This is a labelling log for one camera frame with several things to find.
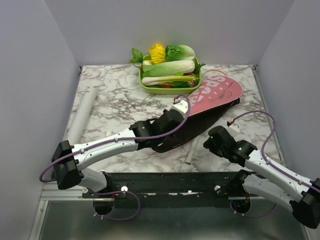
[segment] robotic arm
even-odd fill
[[[171,109],[164,110],[159,118],[137,121],[115,135],[75,145],[70,145],[67,140],[62,141],[49,166],[54,168],[58,188],[64,190],[79,185],[93,192],[110,192],[109,175],[88,167],[117,154],[152,148],[163,143],[166,136],[172,134],[177,126],[182,126],[186,121],[184,116],[188,111],[186,101],[176,101]],[[261,196],[291,211],[303,225],[313,229],[318,227],[320,178],[311,181],[270,158],[265,161],[256,146],[245,140],[235,141],[222,126],[216,126],[209,131],[209,139],[203,146],[213,154],[264,177],[260,178],[252,172],[240,170],[228,183],[228,192],[233,196],[243,196],[246,193]]]

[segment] green basket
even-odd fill
[[[145,55],[143,57],[143,60],[151,60],[150,55]],[[199,61],[197,58],[194,59],[194,61],[198,64]],[[142,74],[143,71],[140,70],[139,71],[139,78],[140,78],[140,85],[144,88],[144,90],[149,93],[149,94],[191,94],[194,90],[196,90],[201,82],[201,72],[196,74],[196,77],[199,78],[199,82],[196,86],[194,87],[189,87],[189,88],[161,88],[161,87],[150,87],[150,86],[145,86],[142,84]]]

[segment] wall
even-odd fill
[[[320,178],[320,1],[292,5],[258,66],[288,167]]]
[[[79,67],[43,0],[2,0],[0,33],[0,238],[26,240]]]
[[[257,64],[293,0],[46,0],[83,65],[124,64],[131,48],[186,44],[211,64]]]

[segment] marble table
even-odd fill
[[[233,106],[213,126],[223,125],[241,113],[264,109],[261,96],[250,66],[247,65],[206,65],[208,69],[219,69],[239,82],[243,88],[240,104]],[[81,143],[98,140],[121,132],[139,120],[158,117],[165,108],[170,108],[172,95],[146,93],[139,84],[138,69],[132,65],[84,66],[80,77],[69,126],[77,111],[87,87],[98,88],[96,101],[90,112],[87,126],[80,139]],[[240,134],[236,140],[247,140],[261,148],[270,133],[268,119],[262,114],[250,114],[237,120]],[[90,166],[93,170],[115,172],[229,172],[241,167],[220,158],[203,148],[208,130],[200,135],[191,164],[186,164],[191,142],[165,153],[152,149],[119,154]],[[273,140],[265,149],[266,154],[283,164]]]

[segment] white stick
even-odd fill
[[[85,90],[81,103],[66,135],[66,139],[69,140],[70,145],[79,143],[97,94],[98,89],[94,87],[87,87]]]
[[[198,144],[198,140],[199,140],[199,136],[196,136],[193,140],[192,140],[192,143],[191,143],[191,146],[189,148],[189,151],[188,151],[188,154],[185,158],[185,163],[190,165],[191,164],[191,161],[192,161],[192,158],[195,154],[195,151],[196,151],[196,147],[197,147],[197,144]]]

